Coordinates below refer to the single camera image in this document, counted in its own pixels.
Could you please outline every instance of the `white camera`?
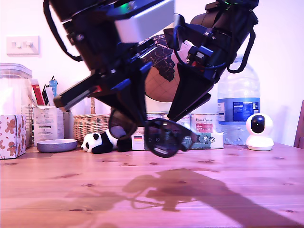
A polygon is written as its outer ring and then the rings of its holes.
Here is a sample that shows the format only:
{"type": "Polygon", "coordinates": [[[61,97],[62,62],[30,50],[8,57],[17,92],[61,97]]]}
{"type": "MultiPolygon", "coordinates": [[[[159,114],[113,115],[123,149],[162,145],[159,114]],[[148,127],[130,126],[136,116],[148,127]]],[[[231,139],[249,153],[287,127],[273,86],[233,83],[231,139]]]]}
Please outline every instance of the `white camera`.
{"type": "Polygon", "coordinates": [[[250,136],[246,140],[249,149],[255,151],[269,151],[274,141],[269,137],[273,127],[271,118],[262,113],[253,114],[246,121],[250,136]]]}

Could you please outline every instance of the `stuffed panda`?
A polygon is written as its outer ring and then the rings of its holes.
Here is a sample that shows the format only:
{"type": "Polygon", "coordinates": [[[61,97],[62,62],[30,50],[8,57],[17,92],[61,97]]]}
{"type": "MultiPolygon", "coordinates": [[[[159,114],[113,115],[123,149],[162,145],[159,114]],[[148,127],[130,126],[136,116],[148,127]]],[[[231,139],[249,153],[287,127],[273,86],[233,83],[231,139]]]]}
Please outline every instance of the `stuffed panda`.
{"type": "MultiPolygon", "coordinates": [[[[121,136],[124,136],[124,130],[121,130],[121,136]]],[[[113,150],[118,152],[127,152],[132,149],[132,140],[128,139],[116,139],[111,134],[109,129],[100,133],[89,133],[84,137],[84,142],[81,145],[81,149],[85,152],[97,153],[109,153],[113,150]]]]}

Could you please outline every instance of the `light switch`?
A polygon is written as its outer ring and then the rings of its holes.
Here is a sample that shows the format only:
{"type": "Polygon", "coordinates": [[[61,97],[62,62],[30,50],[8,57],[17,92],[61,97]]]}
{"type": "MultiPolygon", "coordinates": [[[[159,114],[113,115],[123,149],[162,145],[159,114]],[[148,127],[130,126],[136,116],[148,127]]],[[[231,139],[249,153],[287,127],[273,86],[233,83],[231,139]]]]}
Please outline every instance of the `light switch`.
{"type": "Polygon", "coordinates": [[[21,48],[21,42],[20,41],[16,42],[16,48],[19,48],[19,49],[21,48]]]}
{"type": "Polygon", "coordinates": [[[39,55],[39,36],[6,37],[7,55],[39,55]]]}

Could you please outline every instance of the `wooden table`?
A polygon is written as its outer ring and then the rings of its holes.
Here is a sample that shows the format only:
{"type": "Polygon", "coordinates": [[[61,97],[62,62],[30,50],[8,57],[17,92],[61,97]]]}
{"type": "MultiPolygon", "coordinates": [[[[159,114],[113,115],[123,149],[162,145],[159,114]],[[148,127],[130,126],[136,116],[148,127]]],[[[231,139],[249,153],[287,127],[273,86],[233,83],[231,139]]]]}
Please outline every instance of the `wooden table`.
{"type": "Polygon", "coordinates": [[[1,160],[1,228],[198,228],[304,224],[304,150],[225,146],[1,160]]]}

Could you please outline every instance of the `gingerbread man print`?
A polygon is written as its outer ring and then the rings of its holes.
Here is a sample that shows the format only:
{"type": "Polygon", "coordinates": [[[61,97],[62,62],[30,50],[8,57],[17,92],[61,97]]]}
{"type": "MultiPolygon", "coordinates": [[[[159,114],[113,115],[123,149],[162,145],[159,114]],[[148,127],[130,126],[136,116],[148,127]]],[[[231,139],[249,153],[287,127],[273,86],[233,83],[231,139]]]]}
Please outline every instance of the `gingerbread man print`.
{"type": "Polygon", "coordinates": [[[22,118],[22,128],[24,128],[24,119],[23,119],[23,116],[21,116],[22,118]]]}
{"type": "Polygon", "coordinates": [[[7,149],[7,151],[9,151],[10,156],[13,156],[14,154],[16,154],[16,146],[14,142],[9,142],[9,147],[7,149]]]}
{"type": "Polygon", "coordinates": [[[18,137],[20,137],[21,134],[21,124],[19,124],[19,128],[18,128],[18,137]]]}
{"type": "Polygon", "coordinates": [[[17,156],[20,156],[20,152],[21,152],[21,144],[19,144],[19,146],[18,146],[18,154],[17,154],[17,156]]]}
{"type": "Polygon", "coordinates": [[[24,140],[24,135],[22,135],[22,147],[25,146],[25,140],[24,140]]]}
{"type": "Polygon", "coordinates": [[[4,131],[6,133],[10,132],[11,134],[14,134],[14,128],[16,127],[16,121],[15,120],[11,120],[10,122],[6,122],[6,124],[8,125],[7,129],[5,129],[4,131]]]}
{"type": "Polygon", "coordinates": [[[5,146],[2,146],[2,143],[3,143],[3,140],[0,140],[0,149],[1,149],[1,150],[4,150],[4,149],[5,149],[5,146]]]}

